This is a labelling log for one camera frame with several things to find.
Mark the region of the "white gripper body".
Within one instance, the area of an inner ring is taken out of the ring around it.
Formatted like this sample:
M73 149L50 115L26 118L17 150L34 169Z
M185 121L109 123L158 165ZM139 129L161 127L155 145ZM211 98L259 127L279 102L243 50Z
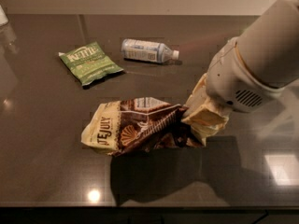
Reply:
M206 92L221 105L250 113L277 99L283 88L269 87L250 73L238 50L237 38L233 37L208 67Z

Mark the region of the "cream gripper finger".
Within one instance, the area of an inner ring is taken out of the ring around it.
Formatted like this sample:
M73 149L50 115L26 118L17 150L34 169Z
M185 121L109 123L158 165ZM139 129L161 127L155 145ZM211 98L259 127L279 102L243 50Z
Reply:
M200 105L204 103L206 99L206 74L203 74L194 89L192 94L189 96L185 106L188 108L187 112L192 113Z
M210 97L189 99L182 122L191 126L191 132L202 144L208 137L225 128L230 118L230 108L220 105Z

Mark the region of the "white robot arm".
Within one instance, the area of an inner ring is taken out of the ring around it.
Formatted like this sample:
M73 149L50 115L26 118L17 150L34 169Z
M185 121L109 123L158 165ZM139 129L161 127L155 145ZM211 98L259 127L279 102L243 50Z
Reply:
M299 72L299 1L277 0L213 57L186 102L182 122L202 144L233 111L250 113L277 99Z

